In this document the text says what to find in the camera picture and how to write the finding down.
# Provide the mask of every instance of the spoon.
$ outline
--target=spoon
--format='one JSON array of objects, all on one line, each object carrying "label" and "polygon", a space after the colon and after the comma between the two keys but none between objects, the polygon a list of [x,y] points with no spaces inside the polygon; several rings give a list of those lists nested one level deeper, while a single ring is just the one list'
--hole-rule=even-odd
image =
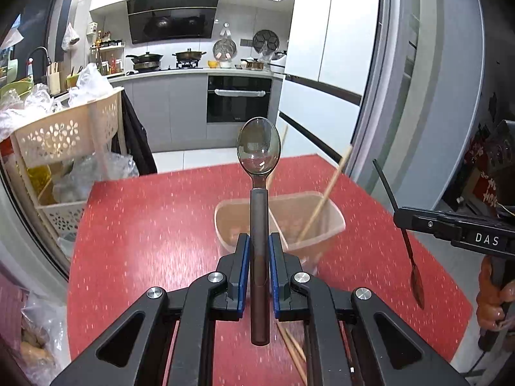
[{"label": "spoon", "polygon": [[266,178],[279,162],[281,140],[263,117],[249,120],[238,136],[238,160],[252,178],[250,191],[250,339],[270,342],[268,190]]},{"label": "spoon", "polygon": [[264,117],[250,119],[238,136],[238,160],[252,178],[252,188],[266,188],[265,181],[281,156],[276,127]]},{"label": "spoon", "polygon": [[[374,164],[374,167],[379,174],[379,178],[381,179],[381,182],[383,183],[383,186],[386,190],[386,194],[390,199],[391,206],[393,207],[393,212],[396,212],[398,210],[398,205],[397,201],[395,200],[395,197],[393,196],[390,184],[388,184],[388,180],[386,179],[386,176],[384,175],[383,170],[381,169],[378,161],[373,160],[372,163]],[[420,306],[421,309],[424,309],[426,301],[424,299],[424,286],[422,284],[422,276],[420,275],[420,271],[413,257],[413,249],[411,248],[411,243],[409,242],[408,232],[406,231],[406,229],[401,229],[401,233],[402,238],[404,239],[404,243],[406,244],[406,250],[408,251],[409,260],[411,261],[411,276],[409,279],[411,291],[417,304]]]}]

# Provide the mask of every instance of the metal screw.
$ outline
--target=metal screw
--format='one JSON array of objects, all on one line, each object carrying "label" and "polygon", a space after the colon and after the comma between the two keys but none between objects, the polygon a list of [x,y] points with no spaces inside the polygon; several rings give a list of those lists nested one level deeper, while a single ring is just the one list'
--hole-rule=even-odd
[{"label": "metal screw", "polygon": [[300,272],[293,276],[297,283],[307,283],[310,281],[310,275],[308,273]]},{"label": "metal screw", "polygon": [[223,280],[223,274],[218,273],[217,271],[209,273],[208,280],[212,283],[218,283],[219,281]]},{"label": "metal screw", "polygon": [[151,287],[147,290],[147,296],[151,299],[160,298],[163,294],[163,289],[160,287]]},{"label": "metal screw", "polygon": [[360,287],[356,290],[356,296],[361,300],[369,300],[372,297],[372,292],[366,287]]}]

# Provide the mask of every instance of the range hood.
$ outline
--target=range hood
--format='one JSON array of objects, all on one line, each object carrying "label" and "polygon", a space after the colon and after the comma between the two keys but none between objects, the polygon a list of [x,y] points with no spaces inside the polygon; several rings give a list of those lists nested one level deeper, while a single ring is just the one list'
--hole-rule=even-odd
[{"label": "range hood", "polygon": [[207,38],[218,0],[128,0],[132,43]]}]

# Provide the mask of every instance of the oven handle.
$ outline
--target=oven handle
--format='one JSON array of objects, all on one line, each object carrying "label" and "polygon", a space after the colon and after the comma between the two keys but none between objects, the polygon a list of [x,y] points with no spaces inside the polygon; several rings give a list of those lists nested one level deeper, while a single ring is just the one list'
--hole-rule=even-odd
[{"label": "oven handle", "polygon": [[266,91],[240,91],[240,90],[215,90],[217,96],[222,97],[264,97]]}]

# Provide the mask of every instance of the red table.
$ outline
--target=red table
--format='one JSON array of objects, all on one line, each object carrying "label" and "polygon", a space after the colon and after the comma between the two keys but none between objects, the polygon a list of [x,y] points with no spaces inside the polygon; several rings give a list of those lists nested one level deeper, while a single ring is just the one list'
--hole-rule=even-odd
[{"label": "red table", "polygon": [[[271,195],[323,192],[334,168],[317,155],[284,158]],[[216,268],[220,257],[214,209],[249,196],[239,164],[95,184],[80,225],[70,271],[68,335],[76,357],[151,286],[175,290]],[[451,360],[472,306],[415,238],[426,309],[411,295],[411,265],[392,216],[342,176],[331,199],[346,230],[318,266],[318,276],[346,290],[369,287],[439,354]],[[275,326],[266,347],[250,344],[249,312],[216,327],[214,384],[298,385],[301,380]]]}]

